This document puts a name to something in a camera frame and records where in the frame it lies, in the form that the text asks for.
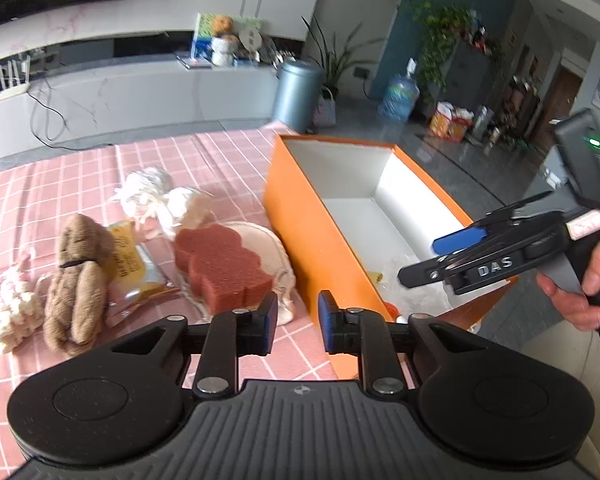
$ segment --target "blue metallic trash can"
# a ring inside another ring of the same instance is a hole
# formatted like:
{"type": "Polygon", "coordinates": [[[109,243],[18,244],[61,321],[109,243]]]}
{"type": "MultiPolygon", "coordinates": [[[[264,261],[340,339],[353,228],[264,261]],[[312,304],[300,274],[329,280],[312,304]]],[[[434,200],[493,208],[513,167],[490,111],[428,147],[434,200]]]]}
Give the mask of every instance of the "blue metallic trash can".
{"type": "Polygon", "coordinates": [[[278,69],[278,78],[271,120],[282,121],[304,134],[314,117],[324,70],[306,61],[285,61],[278,69]]]}

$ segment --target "wooden door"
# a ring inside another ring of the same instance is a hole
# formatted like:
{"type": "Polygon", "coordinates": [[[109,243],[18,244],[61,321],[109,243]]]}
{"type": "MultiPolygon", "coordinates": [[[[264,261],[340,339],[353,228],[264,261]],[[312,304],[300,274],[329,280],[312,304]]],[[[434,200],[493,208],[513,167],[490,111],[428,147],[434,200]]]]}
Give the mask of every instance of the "wooden door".
{"type": "Polygon", "coordinates": [[[554,138],[551,135],[552,126],[549,121],[569,115],[581,84],[580,77],[564,67],[560,67],[560,72],[544,101],[544,111],[536,124],[536,132],[532,137],[533,143],[544,152],[548,152],[554,145],[554,138]]]}

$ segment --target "white label sticker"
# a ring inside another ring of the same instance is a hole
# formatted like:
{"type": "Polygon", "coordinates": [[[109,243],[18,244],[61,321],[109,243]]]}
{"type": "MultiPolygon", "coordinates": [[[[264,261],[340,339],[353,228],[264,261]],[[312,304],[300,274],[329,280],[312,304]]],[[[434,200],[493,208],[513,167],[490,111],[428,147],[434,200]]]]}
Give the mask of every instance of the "white label sticker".
{"type": "Polygon", "coordinates": [[[567,230],[571,240],[580,240],[591,233],[600,231],[600,209],[592,209],[567,222],[567,230]]]}

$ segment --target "tablecloth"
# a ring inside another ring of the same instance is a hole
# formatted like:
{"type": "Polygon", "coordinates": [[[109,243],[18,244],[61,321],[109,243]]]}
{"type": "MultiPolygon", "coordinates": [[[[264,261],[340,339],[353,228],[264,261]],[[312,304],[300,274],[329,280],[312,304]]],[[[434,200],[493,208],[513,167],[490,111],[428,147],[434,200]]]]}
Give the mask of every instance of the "tablecloth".
{"type": "MultiPolygon", "coordinates": [[[[278,126],[261,130],[216,132],[146,140],[88,152],[58,156],[0,173],[0,273],[23,254],[30,254],[29,277],[54,270],[56,235],[75,212],[104,225],[124,218],[114,188],[126,175],[147,166],[167,170],[177,186],[195,186],[214,196],[212,215],[219,221],[245,220],[269,226],[262,193],[278,126]]],[[[169,243],[149,242],[154,259],[168,276],[175,266],[169,243]]],[[[293,296],[296,318],[279,327],[273,353],[265,358],[240,358],[240,378],[332,380],[319,332],[298,295],[293,296]]],[[[101,340],[110,340],[169,314],[198,314],[184,298],[149,303],[101,340]]],[[[13,354],[0,354],[0,478],[24,462],[7,424],[6,405],[13,389],[25,378],[65,357],[46,348],[40,331],[13,354]]],[[[190,386],[197,359],[193,356],[185,386],[190,386]]]]}

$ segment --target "orange cardboard box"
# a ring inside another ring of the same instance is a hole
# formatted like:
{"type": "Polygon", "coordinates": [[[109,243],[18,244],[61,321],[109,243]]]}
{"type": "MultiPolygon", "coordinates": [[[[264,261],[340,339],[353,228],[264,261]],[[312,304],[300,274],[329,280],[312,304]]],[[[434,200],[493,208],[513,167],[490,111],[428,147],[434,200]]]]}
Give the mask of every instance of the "orange cardboard box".
{"type": "MultiPolygon", "coordinates": [[[[318,293],[325,289],[340,308],[361,306],[392,320],[366,271],[382,271],[407,251],[431,258],[435,238],[472,222],[397,146],[321,136],[277,137],[264,206],[316,325],[318,293]]],[[[462,296],[446,290],[449,307],[440,317],[467,329],[514,281],[462,296]]],[[[357,374],[355,357],[329,358],[341,379],[357,374]]]]}

